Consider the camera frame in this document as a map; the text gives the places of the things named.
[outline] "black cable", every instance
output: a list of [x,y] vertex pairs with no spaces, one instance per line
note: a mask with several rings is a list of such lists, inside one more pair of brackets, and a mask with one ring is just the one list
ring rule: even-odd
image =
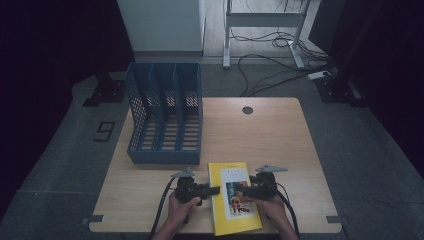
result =
[[286,194],[286,197],[287,197],[287,201],[290,202],[289,194],[287,194],[286,188],[283,185],[279,184],[279,183],[277,183],[277,184],[278,184],[278,186],[280,186],[284,190],[284,193]]
[[[246,76],[246,74],[244,73],[243,69],[241,68],[241,64],[240,64],[240,63],[241,63],[241,61],[242,61],[244,58],[247,58],[247,57],[249,57],[249,56],[255,56],[255,57],[259,57],[259,58],[264,58],[264,59],[267,59],[267,60],[272,61],[272,62],[274,62],[274,63],[277,63],[277,64],[279,64],[279,65],[281,65],[281,66],[283,66],[283,67],[286,67],[286,68],[288,68],[288,69],[291,69],[292,71],[306,72],[306,74],[302,74],[302,75],[299,75],[299,76],[295,76],[295,77],[292,77],[292,78],[289,78],[289,79],[283,80],[283,81],[281,81],[281,82],[278,82],[278,83],[276,83],[276,84],[264,84],[264,85],[259,85],[259,83],[261,83],[262,81],[264,81],[264,80],[266,80],[266,79],[269,79],[269,78],[272,78],[272,77],[275,77],[275,76],[277,76],[278,74],[280,74],[280,73],[282,73],[282,72],[283,72],[283,71],[280,71],[280,72],[279,72],[279,73],[277,73],[277,74],[274,74],[274,75],[271,75],[271,76],[267,76],[267,77],[262,78],[261,80],[259,80],[259,81],[258,81],[258,82],[257,82],[257,83],[256,83],[256,84],[252,87],[252,89],[250,89],[250,90],[249,90],[249,81],[248,81],[247,76]],[[320,70],[324,70],[324,69],[327,69],[327,68],[331,68],[331,67],[333,67],[333,64],[325,64],[325,65],[322,65],[322,66],[319,66],[319,67],[316,67],[316,68],[312,68],[312,69],[297,69],[297,68],[294,68],[294,67],[288,66],[288,65],[286,65],[286,64],[283,64],[283,63],[281,63],[281,62],[279,62],[279,61],[277,61],[277,60],[275,60],[275,59],[269,58],[269,57],[265,57],[265,56],[258,55],[258,54],[248,54],[248,55],[245,55],[245,56],[241,57],[241,58],[238,60],[238,62],[237,62],[237,67],[238,67],[238,69],[240,70],[241,74],[243,75],[243,78],[244,78],[245,83],[246,83],[246,88],[245,88],[245,90],[243,91],[243,93],[242,93],[239,97],[250,97],[250,96],[252,96],[252,95],[254,95],[254,94],[258,93],[258,92],[262,92],[262,91],[264,91],[264,90],[266,90],[266,89],[276,87],[276,86],[281,85],[281,84],[283,84],[283,83],[285,83],[285,82],[287,82],[287,81],[290,81],[290,80],[294,80],[294,79],[301,78],[301,77],[306,76],[306,75],[308,75],[308,74],[311,74],[311,73],[313,73],[313,72],[317,72],[317,71],[320,71]]]
[[296,218],[296,214],[294,213],[293,207],[291,206],[290,202],[284,197],[284,195],[281,192],[277,191],[277,194],[281,198],[281,200],[283,200],[284,204],[289,210],[290,215],[292,216],[292,219],[293,219],[294,232],[296,233],[297,237],[300,239],[299,227],[297,225],[297,218]]
[[149,240],[152,239],[156,233],[156,227],[158,226],[160,214],[162,213],[163,203],[165,202],[166,195],[168,194],[168,191],[171,188],[171,184],[174,180],[175,178],[171,178],[169,183],[166,185],[165,190],[163,191],[162,197],[160,199],[159,207],[158,207],[158,212],[156,213],[155,223],[153,224],[152,230],[150,231],[149,237],[147,238]]

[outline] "book cover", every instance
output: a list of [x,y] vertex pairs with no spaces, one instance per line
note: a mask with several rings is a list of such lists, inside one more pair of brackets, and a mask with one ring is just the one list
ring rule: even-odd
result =
[[215,236],[262,228],[256,204],[235,189],[237,184],[250,186],[247,164],[209,163],[208,168],[210,186],[221,187],[220,193],[212,196]]

